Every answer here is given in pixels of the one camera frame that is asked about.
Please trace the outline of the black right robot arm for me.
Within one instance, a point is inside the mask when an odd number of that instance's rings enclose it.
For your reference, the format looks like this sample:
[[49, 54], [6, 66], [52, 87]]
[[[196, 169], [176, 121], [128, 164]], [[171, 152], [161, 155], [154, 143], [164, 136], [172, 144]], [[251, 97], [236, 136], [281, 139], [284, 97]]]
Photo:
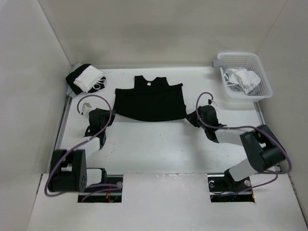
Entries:
[[235, 190], [241, 182], [254, 174], [274, 174], [270, 168], [288, 160], [287, 153], [266, 125], [258, 127], [228, 127], [218, 121], [213, 106], [200, 106], [186, 119], [196, 128], [202, 128], [206, 137], [214, 143], [229, 143], [243, 147], [246, 159], [228, 168], [222, 178], [222, 186]]

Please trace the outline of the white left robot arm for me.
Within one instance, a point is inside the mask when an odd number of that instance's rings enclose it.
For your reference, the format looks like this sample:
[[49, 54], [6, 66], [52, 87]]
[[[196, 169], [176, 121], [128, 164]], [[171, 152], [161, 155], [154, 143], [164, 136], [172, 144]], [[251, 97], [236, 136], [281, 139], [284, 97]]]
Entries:
[[85, 130], [84, 141], [69, 150], [53, 151], [49, 177], [44, 192], [57, 195], [68, 192], [82, 193], [87, 187], [86, 159], [103, 148], [106, 141], [106, 128], [115, 119], [115, 110], [100, 108], [89, 109], [82, 113], [88, 117], [89, 125]]

